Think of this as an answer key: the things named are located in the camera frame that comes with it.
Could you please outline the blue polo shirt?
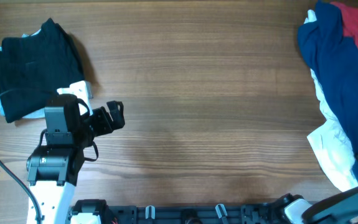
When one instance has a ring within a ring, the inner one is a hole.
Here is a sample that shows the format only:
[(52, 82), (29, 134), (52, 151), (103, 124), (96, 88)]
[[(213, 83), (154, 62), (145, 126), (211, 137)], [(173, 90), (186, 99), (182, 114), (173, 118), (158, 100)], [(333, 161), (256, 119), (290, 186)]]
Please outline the blue polo shirt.
[(315, 4), (316, 20), (298, 29), (301, 55), (322, 86), (352, 150), (358, 153), (358, 49), (343, 34), (341, 10), (329, 3)]

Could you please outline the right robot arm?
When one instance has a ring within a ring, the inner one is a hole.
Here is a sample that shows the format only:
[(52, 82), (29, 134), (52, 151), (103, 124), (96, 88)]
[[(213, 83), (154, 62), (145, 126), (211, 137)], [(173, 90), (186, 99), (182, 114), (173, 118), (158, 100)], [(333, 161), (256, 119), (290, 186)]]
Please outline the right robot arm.
[(288, 194), (275, 202), (271, 212), (283, 223), (358, 223), (358, 187), (314, 205)]

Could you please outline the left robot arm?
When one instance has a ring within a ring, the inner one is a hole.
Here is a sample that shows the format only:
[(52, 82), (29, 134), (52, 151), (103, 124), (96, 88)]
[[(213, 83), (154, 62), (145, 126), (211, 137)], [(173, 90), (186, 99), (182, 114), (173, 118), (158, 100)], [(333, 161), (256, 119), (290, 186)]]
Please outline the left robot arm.
[(77, 186), (78, 173), (85, 157), (84, 149), (97, 148), (94, 139), (110, 134), (125, 125), (124, 106), (109, 101), (106, 107), (87, 109), (85, 102), (73, 94), (51, 97), (45, 107), (46, 129), (40, 144), (26, 164), (29, 189), (28, 223), (65, 223)]

